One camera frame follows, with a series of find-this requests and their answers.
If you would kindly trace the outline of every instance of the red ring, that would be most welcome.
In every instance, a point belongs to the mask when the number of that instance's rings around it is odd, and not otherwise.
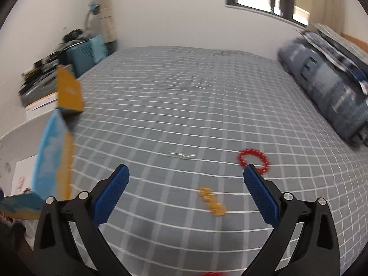
[[[248,165],[248,163],[243,159],[245,155],[255,155],[262,161],[263,167],[257,168],[257,171],[259,172],[259,174],[262,175],[263,173],[266,173],[270,169],[270,161],[268,160],[266,155],[260,152],[259,150],[251,149],[251,148],[247,148],[239,152],[238,163],[241,167],[245,167]]]
[[[225,274],[221,273],[221,272],[210,272],[210,273],[204,274],[202,276],[224,276],[224,275]]]

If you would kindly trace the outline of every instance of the blue lamp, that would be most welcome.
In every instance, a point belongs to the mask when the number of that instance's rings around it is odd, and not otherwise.
[[[87,13],[86,19],[84,21],[84,29],[87,31],[89,30],[88,27],[88,22],[89,22],[89,16],[91,15],[91,13],[93,15],[97,15],[100,13],[100,4],[97,4],[96,2],[91,2],[89,6],[89,11]]]

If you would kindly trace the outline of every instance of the white wall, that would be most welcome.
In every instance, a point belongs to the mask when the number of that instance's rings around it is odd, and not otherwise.
[[[345,0],[343,32],[368,43],[368,14],[358,0]]]
[[[176,45],[238,49],[270,59],[294,25],[243,9],[225,0],[114,0],[120,47]]]
[[[91,0],[18,0],[0,30],[0,137],[25,121],[21,73],[83,28]]]

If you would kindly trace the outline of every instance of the bed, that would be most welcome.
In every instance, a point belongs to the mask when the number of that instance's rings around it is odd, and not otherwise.
[[[141,47],[114,53],[80,81],[85,111],[69,122],[72,193],[89,191],[120,163],[129,167],[130,182],[101,232],[133,275],[240,275],[249,265],[272,228],[243,183],[237,154],[244,148],[268,156],[264,177],[281,191],[328,200],[341,272],[367,243],[368,148],[344,143],[276,61],[241,51]],[[201,186],[216,193],[227,215],[207,210]],[[280,267],[300,230],[298,224]]]

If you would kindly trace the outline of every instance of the desk clutter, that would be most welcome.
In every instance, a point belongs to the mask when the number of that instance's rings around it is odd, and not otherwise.
[[[22,74],[24,83],[19,96],[27,120],[56,108],[58,66],[78,79],[106,57],[107,49],[101,35],[92,37],[82,30],[65,35],[63,43],[53,53],[35,62],[33,68]]]

